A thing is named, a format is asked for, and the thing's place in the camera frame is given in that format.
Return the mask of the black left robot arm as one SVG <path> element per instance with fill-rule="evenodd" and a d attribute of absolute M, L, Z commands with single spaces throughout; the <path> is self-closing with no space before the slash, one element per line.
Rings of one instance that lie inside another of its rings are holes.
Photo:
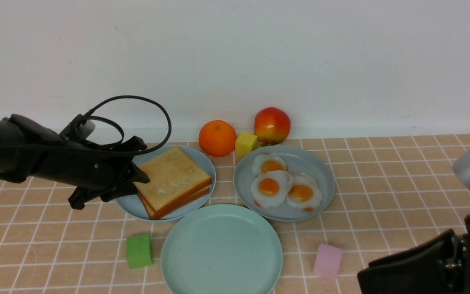
<path fill-rule="evenodd" d="M 95 198 L 103 202 L 132 195 L 135 183 L 149 177 L 133 163 L 133 152 L 145 148 L 138 137 L 98 145 L 65 128 L 58 134 L 32 119 L 11 115 L 0 120 L 0 180 L 22 183 L 32 176 L 75 187 L 68 201 L 82 210 Z"/>

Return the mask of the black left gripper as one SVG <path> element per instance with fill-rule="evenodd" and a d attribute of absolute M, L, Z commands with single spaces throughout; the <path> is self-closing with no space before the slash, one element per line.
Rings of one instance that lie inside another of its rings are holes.
<path fill-rule="evenodd" d="M 133 156 L 95 156 L 82 153 L 46 152 L 34 165 L 31 175 L 75 186 L 68 201 L 72 209 L 100 197 L 108 203 L 116 198 L 136 195 L 133 182 L 150 179 L 135 163 Z"/>

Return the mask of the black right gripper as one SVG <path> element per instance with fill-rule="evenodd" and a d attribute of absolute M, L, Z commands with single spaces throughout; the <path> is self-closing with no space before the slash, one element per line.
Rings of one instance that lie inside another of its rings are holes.
<path fill-rule="evenodd" d="M 452 229 L 358 272 L 363 294 L 470 294 L 470 215 L 466 233 Z"/>

